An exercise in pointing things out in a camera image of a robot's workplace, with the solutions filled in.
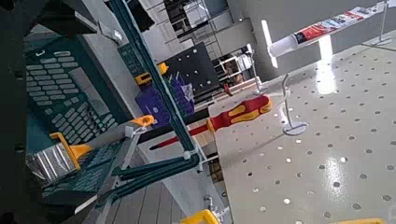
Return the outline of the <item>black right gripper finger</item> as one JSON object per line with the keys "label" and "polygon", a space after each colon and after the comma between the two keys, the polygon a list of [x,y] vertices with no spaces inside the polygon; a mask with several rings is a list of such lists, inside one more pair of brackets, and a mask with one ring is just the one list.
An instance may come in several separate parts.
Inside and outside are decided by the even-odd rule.
{"label": "black right gripper finger", "polygon": [[94,191],[58,190],[44,195],[36,185],[27,187],[26,224],[80,224],[96,201]]}
{"label": "black right gripper finger", "polygon": [[95,34],[88,0],[26,0],[26,34],[42,25],[59,35]]}

